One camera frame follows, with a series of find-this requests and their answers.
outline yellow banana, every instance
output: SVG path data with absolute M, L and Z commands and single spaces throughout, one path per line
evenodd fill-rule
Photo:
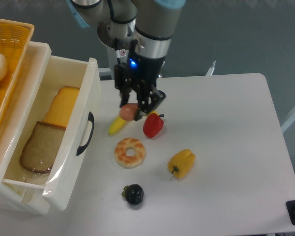
M 116 119 L 112 122 L 112 124 L 109 127 L 108 134 L 109 135 L 114 135 L 118 131 L 120 131 L 128 121 L 122 119 L 120 116 L 117 116 Z

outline red bell pepper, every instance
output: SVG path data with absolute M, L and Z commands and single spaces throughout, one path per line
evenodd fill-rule
M 143 132 L 146 136 L 153 138 L 163 128 L 164 121 L 161 117 L 164 117 L 164 115 L 158 115 L 155 113 L 152 113 L 147 117 L 143 125 Z

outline gray floor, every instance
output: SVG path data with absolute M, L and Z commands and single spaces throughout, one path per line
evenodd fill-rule
M 65 0 L 0 0 L 0 18 L 34 24 L 53 55 L 108 67 L 97 26 L 80 28 Z M 187 0 L 163 76 L 204 75 L 214 60 L 214 74 L 264 74 L 282 123 L 295 105 L 295 0 Z M 295 171 L 295 123 L 284 137 Z

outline blue led light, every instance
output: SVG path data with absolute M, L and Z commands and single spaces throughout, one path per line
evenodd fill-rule
M 132 68 L 136 68 L 137 67 L 137 63 L 133 59 L 130 59 L 130 66 Z

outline white table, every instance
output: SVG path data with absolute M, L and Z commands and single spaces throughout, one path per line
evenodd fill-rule
M 144 120 L 107 134 L 118 113 L 113 81 L 102 81 L 95 133 L 68 208 L 47 215 L 0 209 L 0 235 L 228 236 L 294 232 L 285 202 L 295 200 L 295 175 L 265 78 L 260 74 L 162 78 L 167 94 L 158 112 L 165 127 L 147 139 Z M 116 143 L 140 139 L 143 164 L 126 170 L 114 160 Z M 179 150 L 196 154 L 181 181 L 168 160 Z M 140 184 L 142 205 L 121 197 Z

